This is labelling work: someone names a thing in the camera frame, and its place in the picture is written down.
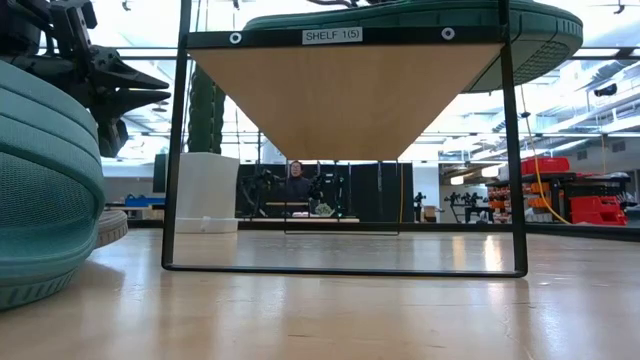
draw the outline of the wooden floor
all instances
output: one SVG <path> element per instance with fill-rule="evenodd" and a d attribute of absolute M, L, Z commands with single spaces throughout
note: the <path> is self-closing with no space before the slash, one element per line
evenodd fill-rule
<path fill-rule="evenodd" d="M 530 236 L 519 280 L 167 272 L 157 230 L 96 250 L 70 287 L 0 313 L 0 359 L 638 359 L 640 244 Z M 510 239 L 181 236 L 176 261 L 489 269 Z"/>

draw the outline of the green padded object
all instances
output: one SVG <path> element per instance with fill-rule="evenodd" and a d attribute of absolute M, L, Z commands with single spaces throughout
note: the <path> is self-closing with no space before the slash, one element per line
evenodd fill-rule
<path fill-rule="evenodd" d="M 245 30 L 498 26 L 497 7 L 497 0 L 405 0 L 354 9 L 265 16 L 249 21 Z M 524 84 L 553 70 L 580 48 L 582 22 L 553 6 L 511 0 L 511 38 L 514 80 L 516 85 Z M 498 58 L 464 92 L 501 87 Z"/>
<path fill-rule="evenodd" d="M 0 61 L 0 310 L 61 290 L 94 249 L 96 130 L 70 96 Z"/>

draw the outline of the shelf label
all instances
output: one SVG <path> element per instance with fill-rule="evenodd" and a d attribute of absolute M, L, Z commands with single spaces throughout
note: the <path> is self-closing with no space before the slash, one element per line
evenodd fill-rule
<path fill-rule="evenodd" d="M 302 45 L 337 44 L 347 42 L 362 42 L 362 28 L 335 28 L 320 30 L 304 30 Z"/>

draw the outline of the person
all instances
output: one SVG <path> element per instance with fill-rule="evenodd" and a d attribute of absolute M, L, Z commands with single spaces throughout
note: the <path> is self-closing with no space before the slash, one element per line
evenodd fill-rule
<path fill-rule="evenodd" d="M 287 200 L 308 201 L 311 181 L 305 178 L 302 163 L 298 160 L 289 165 L 289 181 L 287 183 Z"/>

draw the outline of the ceiling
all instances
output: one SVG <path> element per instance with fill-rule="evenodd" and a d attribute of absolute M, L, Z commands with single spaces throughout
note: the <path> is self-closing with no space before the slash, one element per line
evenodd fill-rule
<path fill-rule="evenodd" d="M 622 1 L 626 7 L 620 14 L 614 14 L 618 10 L 617 0 L 537 1 L 578 15 L 585 24 L 585 46 L 620 47 L 640 43 L 640 32 L 637 31 L 640 0 Z M 99 25 L 90 31 L 92 42 L 120 48 L 121 54 L 129 59 L 129 65 L 173 85 L 175 61 L 170 56 L 175 55 L 180 1 L 93 0 L 93 4 Z M 240 10 L 235 10 L 230 0 L 193 0 L 192 31 L 241 29 L 247 21 L 258 16 L 332 8 L 340 7 L 319 6 L 304 0 L 244 0 Z M 144 59 L 149 56 L 169 56 L 169 59 Z M 551 137 L 552 134 L 536 138 L 544 144 L 540 149 L 551 150 L 575 142 L 576 136 L 583 133 L 592 136 L 602 131 L 634 131 L 640 125 L 640 114 L 635 113 L 640 98 L 640 89 L 636 89 L 639 72 L 640 67 L 634 62 L 569 61 L 522 89 L 516 89 L 518 111 L 532 114 L 529 121 L 534 133 L 566 134 L 565 138 Z M 595 88 L 612 82 L 618 86 L 615 96 L 593 95 Z M 171 99 L 168 102 L 125 115 L 131 140 L 119 154 L 120 158 L 152 161 L 156 153 L 167 151 Z M 504 161 L 502 102 L 500 91 L 459 95 L 401 159 Z M 225 103 L 224 120 L 223 154 L 240 157 L 243 161 L 257 159 L 258 129 L 231 100 Z M 521 121 L 520 132 L 526 134 L 524 121 Z M 524 136 L 522 140 L 523 150 L 526 150 Z"/>

